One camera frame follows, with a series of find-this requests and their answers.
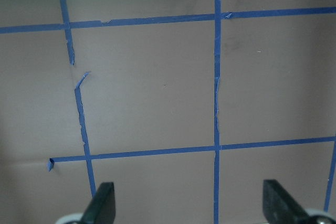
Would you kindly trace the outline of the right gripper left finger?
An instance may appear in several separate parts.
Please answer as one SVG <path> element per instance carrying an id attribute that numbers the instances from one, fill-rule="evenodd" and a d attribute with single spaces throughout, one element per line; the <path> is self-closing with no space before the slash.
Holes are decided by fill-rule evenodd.
<path id="1" fill-rule="evenodd" d="M 116 216 L 113 182 L 104 182 L 84 211 L 80 223 L 113 224 Z"/>

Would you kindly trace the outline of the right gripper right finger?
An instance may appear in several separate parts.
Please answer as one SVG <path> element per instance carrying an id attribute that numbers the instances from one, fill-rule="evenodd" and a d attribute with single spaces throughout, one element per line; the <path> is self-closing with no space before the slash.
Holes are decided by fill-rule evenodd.
<path id="1" fill-rule="evenodd" d="M 265 179 L 262 188 L 263 214 L 268 223 L 312 223 L 308 213 L 277 180 Z"/>

